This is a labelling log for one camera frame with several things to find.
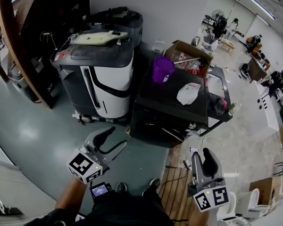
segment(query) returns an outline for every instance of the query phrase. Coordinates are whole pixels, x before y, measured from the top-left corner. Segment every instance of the purple cup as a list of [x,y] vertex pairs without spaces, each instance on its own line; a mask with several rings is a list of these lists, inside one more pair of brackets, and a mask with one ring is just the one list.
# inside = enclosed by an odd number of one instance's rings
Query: purple cup
[[167,57],[159,57],[154,61],[152,79],[156,83],[164,83],[175,71],[175,64]]

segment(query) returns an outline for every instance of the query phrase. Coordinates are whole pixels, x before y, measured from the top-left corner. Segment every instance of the person in black clothing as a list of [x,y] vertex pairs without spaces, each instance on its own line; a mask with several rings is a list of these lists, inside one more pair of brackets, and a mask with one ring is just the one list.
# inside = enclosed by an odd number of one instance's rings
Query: person in black clothing
[[117,185],[116,192],[97,201],[85,219],[75,222],[87,185],[73,177],[70,185],[57,201],[56,208],[43,218],[34,219],[25,226],[119,226],[151,225],[174,226],[165,213],[157,189],[160,179],[155,178],[142,196],[131,196],[125,183]]
[[247,45],[247,53],[251,53],[255,47],[261,42],[262,35],[256,35],[252,37],[250,43]]
[[219,22],[213,23],[213,34],[216,39],[219,39],[222,34],[226,34],[226,20],[221,20]]
[[269,88],[269,96],[271,97],[277,89],[283,88],[283,70],[282,72],[274,71],[268,77],[268,80],[261,83],[262,86]]

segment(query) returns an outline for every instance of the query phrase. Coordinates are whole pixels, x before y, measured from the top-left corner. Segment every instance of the wooden pallet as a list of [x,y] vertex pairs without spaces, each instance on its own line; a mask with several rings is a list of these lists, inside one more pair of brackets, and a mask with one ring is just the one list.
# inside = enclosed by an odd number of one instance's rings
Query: wooden pallet
[[[170,219],[190,219],[189,226],[205,226],[208,213],[200,213],[197,205],[194,204],[193,198],[188,197],[188,185],[191,180],[191,170],[166,167],[161,182],[162,188],[159,191],[161,203]],[[186,225],[187,222],[175,222],[175,226]]]

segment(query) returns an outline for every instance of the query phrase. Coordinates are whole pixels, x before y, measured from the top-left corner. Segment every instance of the wooden plank floor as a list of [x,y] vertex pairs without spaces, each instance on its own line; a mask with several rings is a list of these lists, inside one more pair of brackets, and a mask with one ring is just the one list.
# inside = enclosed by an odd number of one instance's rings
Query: wooden plank floor
[[[160,189],[159,196],[170,219],[189,219],[195,207],[197,207],[194,204],[192,197],[188,197],[188,185],[191,180],[191,170],[187,171],[186,168],[166,167],[161,182],[162,188]],[[175,225],[186,226],[187,222],[175,222]]]

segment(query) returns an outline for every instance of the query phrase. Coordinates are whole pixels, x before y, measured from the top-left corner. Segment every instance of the screen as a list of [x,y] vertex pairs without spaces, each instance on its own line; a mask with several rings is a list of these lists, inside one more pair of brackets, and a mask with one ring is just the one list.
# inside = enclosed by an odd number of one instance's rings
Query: screen
[[105,185],[102,185],[102,186],[99,186],[99,187],[92,189],[92,193],[95,197],[101,196],[101,195],[103,195],[107,192],[108,192],[108,190],[107,190]]

